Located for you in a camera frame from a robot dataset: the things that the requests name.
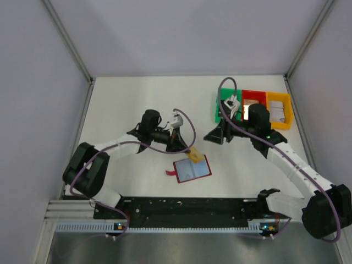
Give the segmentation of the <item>gold credit card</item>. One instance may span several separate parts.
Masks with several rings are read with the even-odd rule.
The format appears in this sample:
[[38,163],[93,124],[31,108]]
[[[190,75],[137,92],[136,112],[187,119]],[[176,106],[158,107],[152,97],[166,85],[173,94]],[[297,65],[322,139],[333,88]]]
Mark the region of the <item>gold credit card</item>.
[[185,154],[194,163],[202,162],[205,159],[204,155],[195,147],[189,148]]

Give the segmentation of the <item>red leather card holder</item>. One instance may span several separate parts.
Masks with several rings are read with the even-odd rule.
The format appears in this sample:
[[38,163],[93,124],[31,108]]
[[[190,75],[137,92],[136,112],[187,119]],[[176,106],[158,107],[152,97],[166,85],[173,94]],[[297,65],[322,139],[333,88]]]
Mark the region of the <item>red leather card holder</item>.
[[166,170],[165,174],[176,177],[180,184],[211,176],[212,171],[206,155],[203,155],[203,160],[197,163],[189,158],[176,161],[173,163],[173,170]]

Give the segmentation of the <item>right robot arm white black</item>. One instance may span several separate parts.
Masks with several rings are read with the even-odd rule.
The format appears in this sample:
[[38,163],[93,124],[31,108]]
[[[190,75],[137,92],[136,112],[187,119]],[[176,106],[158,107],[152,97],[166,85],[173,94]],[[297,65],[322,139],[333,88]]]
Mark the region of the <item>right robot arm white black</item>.
[[299,221],[316,239],[326,240],[328,235],[334,234],[332,241],[339,240],[342,229],[351,225],[349,188],[331,183],[300,158],[288,140],[271,128],[266,106],[250,105],[247,120],[223,115],[220,123],[203,139],[221,145],[234,137],[250,138],[254,149],[279,168],[302,195],[296,198],[278,189],[262,190],[257,197],[262,213],[279,213]]

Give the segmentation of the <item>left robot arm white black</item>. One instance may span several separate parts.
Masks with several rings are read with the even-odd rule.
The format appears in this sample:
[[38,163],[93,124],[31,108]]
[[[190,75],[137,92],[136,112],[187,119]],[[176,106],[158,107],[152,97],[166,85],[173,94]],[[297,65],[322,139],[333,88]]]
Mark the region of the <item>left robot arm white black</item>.
[[135,128],[116,140],[95,145],[80,143],[63,173],[69,193],[107,207],[116,207],[122,196],[105,183],[109,165],[147,149],[167,155],[190,153],[192,146],[185,143],[180,133],[183,121],[188,119],[183,111],[175,108],[170,121],[161,127],[160,113],[148,109]]

